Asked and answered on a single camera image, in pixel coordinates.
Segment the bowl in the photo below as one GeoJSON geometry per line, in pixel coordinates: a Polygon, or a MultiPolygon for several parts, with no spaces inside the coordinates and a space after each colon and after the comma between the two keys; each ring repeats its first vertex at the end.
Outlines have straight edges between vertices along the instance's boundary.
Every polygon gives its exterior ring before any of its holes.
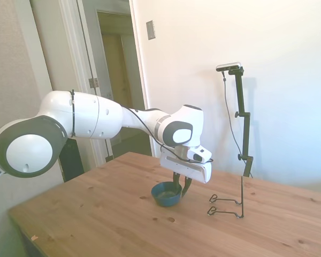
{"type": "Polygon", "coordinates": [[[161,182],[155,185],[151,194],[160,206],[169,207],[176,205],[181,199],[182,187],[176,189],[174,182],[161,182]]]}

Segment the wall plate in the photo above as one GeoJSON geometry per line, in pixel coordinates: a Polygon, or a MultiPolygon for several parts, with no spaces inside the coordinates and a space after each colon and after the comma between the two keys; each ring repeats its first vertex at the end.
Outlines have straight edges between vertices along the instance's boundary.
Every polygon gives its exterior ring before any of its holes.
{"type": "Polygon", "coordinates": [[[155,34],[155,26],[154,26],[154,21],[153,20],[148,21],[146,23],[146,29],[147,29],[147,32],[148,32],[149,40],[155,39],[156,38],[156,34],[155,34]]]}

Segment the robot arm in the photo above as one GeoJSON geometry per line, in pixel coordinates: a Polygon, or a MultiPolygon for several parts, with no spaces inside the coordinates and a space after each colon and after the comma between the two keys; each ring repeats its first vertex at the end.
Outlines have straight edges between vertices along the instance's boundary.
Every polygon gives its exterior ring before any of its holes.
{"type": "Polygon", "coordinates": [[[211,153],[200,145],[203,111],[184,105],[172,115],[158,109],[131,110],[96,95],[50,92],[39,113],[0,128],[0,175],[39,176],[57,161],[67,138],[110,139],[121,127],[141,129],[163,146],[161,165],[208,182],[211,153]]]}

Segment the camera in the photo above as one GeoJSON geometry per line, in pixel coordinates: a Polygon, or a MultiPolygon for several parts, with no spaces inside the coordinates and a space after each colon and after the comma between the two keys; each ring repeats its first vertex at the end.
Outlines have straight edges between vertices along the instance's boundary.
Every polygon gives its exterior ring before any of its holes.
{"type": "Polygon", "coordinates": [[[238,70],[240,69],[241,64],[240,63],[227,63],[227,64],[222,64],[216,66],[216,71],[221,72],[221,71],[231,71],[231,70],[238,70]]]}

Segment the wooden table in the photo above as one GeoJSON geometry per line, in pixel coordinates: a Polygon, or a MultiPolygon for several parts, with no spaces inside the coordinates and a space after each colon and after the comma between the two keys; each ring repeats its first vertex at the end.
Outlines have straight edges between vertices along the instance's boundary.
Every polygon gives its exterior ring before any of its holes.
{"type": "MultiPolygon", "coordinates": [[[[128,153],[10,216],[46,256],[321,257],[321,193],[245,178],[245,217],[237,219],[207,211],[214,193],[240,198],[240,176],[214,171],[177,206],[159,207],[151,188],[171,179],[159,159],[128,153]]],[[[241,211],[233,202],[214,205],[241,211]]]]}

